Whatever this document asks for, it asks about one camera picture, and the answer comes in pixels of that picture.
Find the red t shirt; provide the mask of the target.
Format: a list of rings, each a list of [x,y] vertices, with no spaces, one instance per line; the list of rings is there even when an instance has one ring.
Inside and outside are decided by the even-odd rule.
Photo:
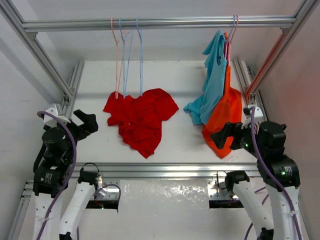
[[[109,113],[109,126],[118,126],[125,144],[144,158],[155,153],[162,139],[162,122],[169,120],[179,110],[171,95],[161,88],[145,91],[133,98],[112,92],[103,111]]]

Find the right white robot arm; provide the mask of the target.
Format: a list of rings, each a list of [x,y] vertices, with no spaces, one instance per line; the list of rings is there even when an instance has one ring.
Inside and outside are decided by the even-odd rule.
[[[301,240],[299,187],[297,164],[285,155],[286,125],[264,121],[257,132],[243,123],[227,122],[210,138],[222,149],[232,137],[232,150],[244,149],[257,158],[257,168],[265,183],[271,205],[266,211],[243,170],[228,172],[225,186],[235,194],[245,208],[258,240]]]

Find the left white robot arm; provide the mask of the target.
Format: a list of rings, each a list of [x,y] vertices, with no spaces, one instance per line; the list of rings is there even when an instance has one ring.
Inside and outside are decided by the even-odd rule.
[[[73,196],[65,211],[62,193],[69,186],[77,161],[77,144],[98,131],[95,114],[77,109],[77,125],[53,108],[38,111],[43,119],[42,147],[33,164],[34,240],[78,240],[84,211],[99,188],[99,171],[80,170]]]

